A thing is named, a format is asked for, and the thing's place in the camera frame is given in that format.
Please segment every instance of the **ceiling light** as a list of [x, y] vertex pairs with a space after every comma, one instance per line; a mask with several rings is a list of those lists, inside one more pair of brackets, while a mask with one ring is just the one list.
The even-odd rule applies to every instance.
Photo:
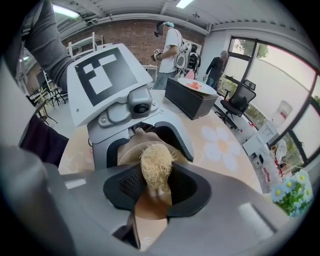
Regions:
[[80, 16], [79, 13], [73, 11], [73, 10], [69, 10], [69, 9], [66, 9], [64, 7], [61, 7], [61, 6], [58, 6], [58, 5], [55, 5], [53, 4], [53, 10], [55, 13], [57, 14], [62, 14], [62, 15], [66, 15], [66, 16], [69, 16], [71, 18], [78, 18]]
[[181, 0], [180, 2], [178, 2], [178, 4], [176, 5], [176, 7], [179, 7], [181, 9], [185, 8], [188, 4], [190, 4], [193, 0]]

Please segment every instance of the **white t-shirt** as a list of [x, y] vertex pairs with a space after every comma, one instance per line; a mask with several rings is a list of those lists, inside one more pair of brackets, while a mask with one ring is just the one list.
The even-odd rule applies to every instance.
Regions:
[[[182, 45], [182, 37], [178, 30], [174, 28], [169, 28], [168, 32], [166, 33], [166, 39], [164, 44], [163, 53], [170, 49], [170, 46], [177, 46], [180, 48]], [[164, 58], [161, 61], [159, 72], [161, 73], [171, 73], [176, 71], [175, 67], [175, 56], [171, 56], [169, 58]]]

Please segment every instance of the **round table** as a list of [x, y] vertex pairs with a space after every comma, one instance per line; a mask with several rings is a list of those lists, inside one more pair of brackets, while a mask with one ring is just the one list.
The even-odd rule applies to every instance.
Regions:
[[[165, 98], [164, 90], [151, 90], [150, 92], [154, 101], [176, 113], [184, 124], [194, 150], [194, 161], [190, 164], [237, 178], [262, 194], [255, 170], [246, 152], [214, 111], [211, 110], [208, 115], [191, 120]], [[85, 125], [75, 130], [64, 150], [58, 168], [60, 174], [66, 175], [95, 169], [93, 151], [89, 146], [88, 138], [88, 130]], [[136, 135], [119, 148], [118, 162], [128, 156], [126, 153], [134, 146], [148, 141], [160, 141], [160, 139], [155, 133], [144, 133], [141, 129], [137, 130]], [[136, 216], [136, 224], [141, 250], [144, 251], [164, 230], [167, 220], [148, 220]]]

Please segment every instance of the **gray sleeve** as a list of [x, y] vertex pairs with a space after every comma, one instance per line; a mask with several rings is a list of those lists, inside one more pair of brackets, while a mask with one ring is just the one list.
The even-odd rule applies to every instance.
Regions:
[[25, 47], [57, 86], [67, 90], [67, 66], [73, 62], [62, 44], [51, 2], [44, 0], [38, 21], [30, 31]]

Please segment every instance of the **black jacket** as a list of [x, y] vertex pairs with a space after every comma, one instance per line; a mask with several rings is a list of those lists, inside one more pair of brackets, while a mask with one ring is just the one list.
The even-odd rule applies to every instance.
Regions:
[[226, 64], [227, 64], [227, 62], [224, 63], [220, 59], [220, 57], [215, 57], [211, 61], [210, 65], [209, 65], [209, 67], [208, 67], [208, 69], [206, 70], [205, 73], [208, 74], [210, 72], [208, 77], [212, 78], [214, 80], [217, 80], [217, 79], [220, 78], [222, 72], [224, 71], [224, 69], [226, 67]]

